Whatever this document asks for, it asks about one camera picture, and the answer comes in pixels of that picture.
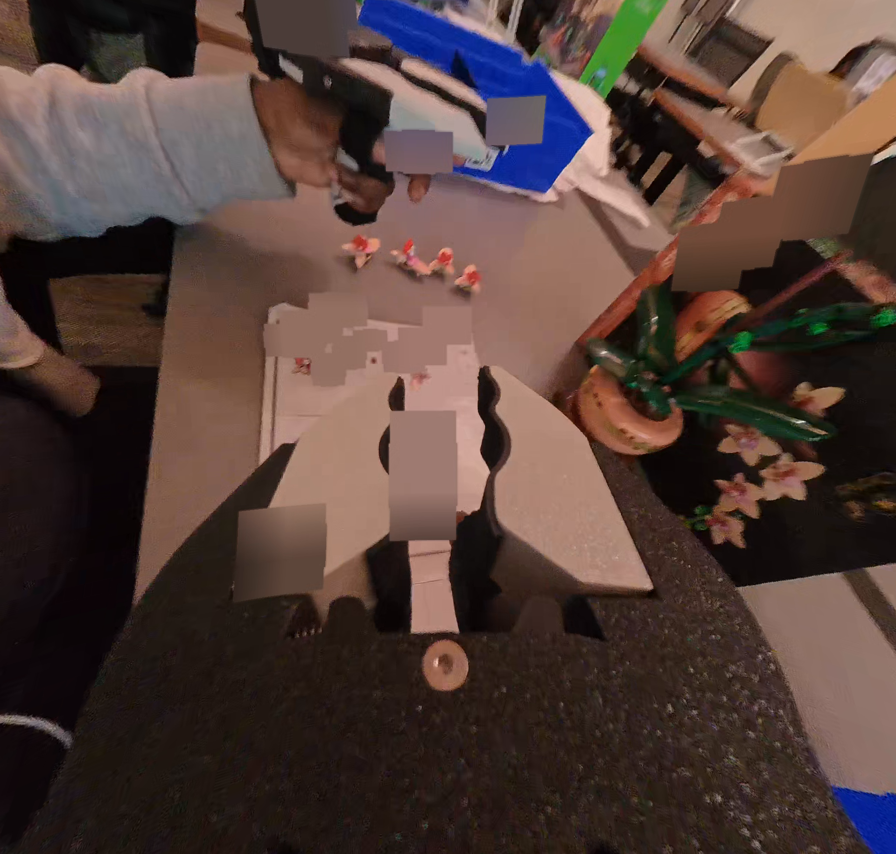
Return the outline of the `green printed box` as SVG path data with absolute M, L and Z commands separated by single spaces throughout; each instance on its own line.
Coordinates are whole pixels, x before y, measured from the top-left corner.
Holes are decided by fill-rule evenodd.
M 560 0 L 535 59 L 608 98 L 668 0 Z

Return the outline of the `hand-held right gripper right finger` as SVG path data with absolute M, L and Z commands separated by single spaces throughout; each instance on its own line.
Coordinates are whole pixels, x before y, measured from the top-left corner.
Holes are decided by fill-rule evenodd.
M 497 366 L 477 375 L 488 475 L 450 556 L 463 633 L 600 633 L 591 600 L 654 586 L 586 436 Z

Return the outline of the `grey desk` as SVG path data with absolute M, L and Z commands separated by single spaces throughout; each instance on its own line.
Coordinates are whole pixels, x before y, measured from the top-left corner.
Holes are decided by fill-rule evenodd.
M 443 178 L 417 206 L 381 212 L 392 235 L 444 235 L 485 272 L 474 309 L 478 354 L 548 397 L 579 367 L 580 333 L 633 280 L 628 254 L 579 196 L 537 205 Z M 134 600 L 185 538 L 258 464 L 262 325 L 270 306 L 357 288 L 376 319 L 419 323 L 442 289 L 377 264 L 354 276 L 334 258 L 348 239 L 325 192 L 234 203 L 175 240 Z M 894 643 L 871 596 L 894 606 L 894 544 L 881 567 L 742 589 L 778 655 L 812 746 L 836 787 L 894 791 Z

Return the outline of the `cardboard box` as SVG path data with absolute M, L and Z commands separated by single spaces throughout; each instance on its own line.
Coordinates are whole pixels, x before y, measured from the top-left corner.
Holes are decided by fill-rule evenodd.
M 877 154 L 894 142 L 894 56 L 887 56 L 851 88 L 788 64 L 775 78 L 753 126 L 790 149 L 789 162 Z

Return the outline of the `blue box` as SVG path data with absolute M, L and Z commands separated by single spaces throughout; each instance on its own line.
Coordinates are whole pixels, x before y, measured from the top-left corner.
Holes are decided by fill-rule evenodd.
M 397 0 L 364 0 L 358 22 L 387 38 L 402 52 L 445 74 L 458 57 L 483 99 L 546 99 L 542 142 L 514 145 L 491 169 L 456 167 L 457 174 L 509 188 L 546 193 L 591 136 L 591 129 L 556 85 L 547 68 L 521 52 L 476 31 Z

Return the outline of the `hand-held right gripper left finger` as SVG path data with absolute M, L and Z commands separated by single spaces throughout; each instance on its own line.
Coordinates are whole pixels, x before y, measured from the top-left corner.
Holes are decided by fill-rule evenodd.
M 321 628 L 330 604 L 342 597 L 375 606 L 366 552 L 389 530 L 388 471 L 380 443 L 391 419 L 390 404 L 404 407 L 400 377 L 375 377 L 320 417 L 297 441 L 270 507 L 324 504 L 327 545 L 322 588 L 311 591 L 316 616 L 306 616 L 307 633 Z

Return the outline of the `person's left forearm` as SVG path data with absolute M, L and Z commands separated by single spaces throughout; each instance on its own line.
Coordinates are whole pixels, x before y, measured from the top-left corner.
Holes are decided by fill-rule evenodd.
M 235 200 L 295 194 L 277 172 L 251 76 L 96 84 L 59 64 L 1 72 L 2 241 L 192 224 Z

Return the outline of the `black chair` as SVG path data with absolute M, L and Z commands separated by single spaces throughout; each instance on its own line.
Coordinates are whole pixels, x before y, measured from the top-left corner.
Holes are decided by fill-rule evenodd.
M 115 83 L 147 66 L 170 78 L 195 72 L 197 0 L 27 0 L 39 64 Z

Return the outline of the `long wooden table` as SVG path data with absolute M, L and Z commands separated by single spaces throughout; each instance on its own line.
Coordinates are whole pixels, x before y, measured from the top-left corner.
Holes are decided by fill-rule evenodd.
M 725 165 L 769 176 L 790 159 L 772 133 L 742 122 L 744 105 L 692 61 L 645 43 L 635 57 L 645 67 L 650 102 Z

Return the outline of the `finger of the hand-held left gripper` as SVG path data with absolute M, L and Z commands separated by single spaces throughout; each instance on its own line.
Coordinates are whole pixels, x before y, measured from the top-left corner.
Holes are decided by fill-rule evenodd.
M 451 101 L 433 92 L 392 97 L 387 132 L 447 133 L 453 157 L 463 165 L 491 167 L 492 147 L 485 138 L 484 105 Z
M 471 86 L 415 57 L 402 58 L 399 73 L 413 85 L 443 99 L 482 99 Z

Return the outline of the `person's left hand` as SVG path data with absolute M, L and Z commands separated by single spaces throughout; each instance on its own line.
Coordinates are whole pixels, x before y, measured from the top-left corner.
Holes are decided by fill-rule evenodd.
M 279 174 L 311 188 L 336 186 L 357 210 L 380 210 L 395 184 L 337 161 L 345 111 L 329 98 L 309 95 L 289 78 L 252 77 L 252 103 Z

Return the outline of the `black orchid picture box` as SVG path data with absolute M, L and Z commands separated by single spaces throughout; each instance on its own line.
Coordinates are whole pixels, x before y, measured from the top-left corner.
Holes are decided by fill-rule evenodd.
M 795 206 L 739 172 L 681 230 L 714 245 L 700 286 L 675 276 L 680 236 L 578 347 L 573 418 L 630 455 L 737 586 L 894 562 L 894 286 L 790 232 Z

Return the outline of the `orchid instruction booklet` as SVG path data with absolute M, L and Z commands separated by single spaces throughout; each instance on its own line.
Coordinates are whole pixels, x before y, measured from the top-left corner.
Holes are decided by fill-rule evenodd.
M 380 443 L 388 471 L 389 530 L 365 555 L 377 600 L 409 613 L 414 634 L 457 634 L 449 577 L 455 513 L 475 510 L 487 470 L 477 452 L 479 363 L 468 307 L 424 308 L 421 325 L 371 320 L 363 301 L 308 308 L 279 305 L 264 327 L 266 349 L 260 461 L 300 436 L 375 377 L 400 377 L 404 407 L 390 404 Z M 294 357 L 312 360 L 293 375 Z M 420 390 L 409 376 L 428 371 Z M 264 506 L 239 518 L 233 595 L 237 602 L 322 588 L 324 504 Z

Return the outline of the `dark dining chair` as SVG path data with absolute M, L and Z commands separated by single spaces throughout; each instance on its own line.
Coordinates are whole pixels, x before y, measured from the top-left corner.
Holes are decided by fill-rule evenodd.
M 674 119 L 656 100 L 611 89 L 607 104 L 620 129 L 612 145 L 615 167 L 625 171 L 628 181 L 638 188 L 652 206 L 685 167 L 698 166 L 703 158 L 699 140 Z M 644 187 L 644 176 L 661 154 L 666 165 Z

